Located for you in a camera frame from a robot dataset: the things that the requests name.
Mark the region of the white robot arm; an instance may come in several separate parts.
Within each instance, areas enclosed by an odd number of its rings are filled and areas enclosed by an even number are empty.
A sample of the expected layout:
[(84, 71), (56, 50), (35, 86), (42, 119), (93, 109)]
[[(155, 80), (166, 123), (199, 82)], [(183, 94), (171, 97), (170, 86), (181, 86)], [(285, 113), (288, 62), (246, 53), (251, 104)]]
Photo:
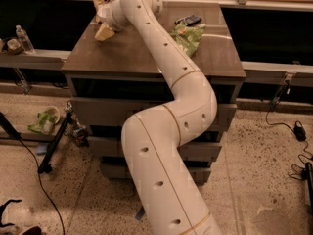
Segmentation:
[(115, 31), (133, 25), (174, 100), (138, 112), (124, 123), (121, 145), (155, 235), (222, 235), (178, 148), (214, 122), (217, 100), (201, 69), (160, 25), (161, 0), (109, 0), (101, 21)]

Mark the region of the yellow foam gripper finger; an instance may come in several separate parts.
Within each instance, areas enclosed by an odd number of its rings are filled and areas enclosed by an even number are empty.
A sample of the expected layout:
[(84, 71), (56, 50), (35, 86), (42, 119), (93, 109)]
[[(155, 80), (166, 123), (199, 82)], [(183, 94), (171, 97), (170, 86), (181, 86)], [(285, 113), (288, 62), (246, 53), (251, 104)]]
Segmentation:
[(95, 34), (95, 39), (98, 41), (105, 41), (115, 35), (113, 29), (111, 29), (106, 23), (102, 23), (98, 31)]

